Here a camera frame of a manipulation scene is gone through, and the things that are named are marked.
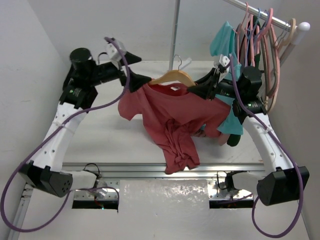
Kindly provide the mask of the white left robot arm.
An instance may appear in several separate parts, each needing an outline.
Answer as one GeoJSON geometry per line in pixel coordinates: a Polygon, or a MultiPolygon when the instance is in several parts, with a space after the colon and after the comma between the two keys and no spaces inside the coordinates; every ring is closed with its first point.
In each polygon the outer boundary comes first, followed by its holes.
{"type": "Polygon", "coordinates": [[[88,170],[80,173],[63,172],[63,160],[78,126],[91,112],[98,92],[96,86],[119,80],[131,92],[148,83],[151,78],[122,70],[121,55],[111,56],[109,62],[98,64],[89,49],[73,50],[70,70],[62,87],[57,111],[39,149],[22,165],[19,174],[33,188],[64,197],[71,189],[92,188],[98,175],[88,170]]]}

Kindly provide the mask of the wooden clothes hanger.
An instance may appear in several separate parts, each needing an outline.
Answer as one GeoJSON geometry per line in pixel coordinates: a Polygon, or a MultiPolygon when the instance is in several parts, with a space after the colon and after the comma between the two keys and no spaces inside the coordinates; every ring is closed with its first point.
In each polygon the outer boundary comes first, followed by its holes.
{"type": "MultiPolygon", "coordinates": [[[[179,64],[180,64],[182,61],[181,57],[178,54],[175,54],[174,58],[175,57],[179,58],[179,64]]],[[[185,85],[186,87],[192,87],[196,85],[196,83],[192,80],[191,76],[183,70],[178,70],[178,67],[177,69],[169,70],[163,76],[157,79],[153,78],[148,84],[160,85],[160,84],[170,83],[175,81],[185,85]]]]}

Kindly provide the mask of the salmon red t-shirt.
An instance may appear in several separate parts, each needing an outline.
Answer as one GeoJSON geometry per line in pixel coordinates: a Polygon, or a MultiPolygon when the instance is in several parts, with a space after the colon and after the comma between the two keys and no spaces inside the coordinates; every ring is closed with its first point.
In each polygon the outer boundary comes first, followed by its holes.
{"type": "Polygon", "coordinates": [[[145,130],[163,151],[168,175],[200,164],[193,134],[204,127],[207,135],[218,136],[230,109],[217,98],[205,100],[188,92],[181,83],[145,84],[135,92],[127,90],[118,103],[122,118],[142,116],[145,130]]]}

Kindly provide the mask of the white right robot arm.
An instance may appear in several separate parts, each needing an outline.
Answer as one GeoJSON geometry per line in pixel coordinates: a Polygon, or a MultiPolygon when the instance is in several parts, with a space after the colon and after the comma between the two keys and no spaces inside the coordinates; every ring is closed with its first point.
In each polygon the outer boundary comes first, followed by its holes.
{"type": "Polygon", "coordinates": [[[305,166],[297,166],[273,133],[269,116],[258,91],[262,73],[246,66],[235,80],[220,79],[223,67],[213,68],[206,76],[189,87],[190,93],[205,100],[217,96],[233,98],[232,110],[237,120],[249,133],[264,165],[264,174],[232,171],[225,177],[226,190],[247,190],[258,196],[265,206],[298,200],[303,201],[304,189],[310,173],[305,166]]]}

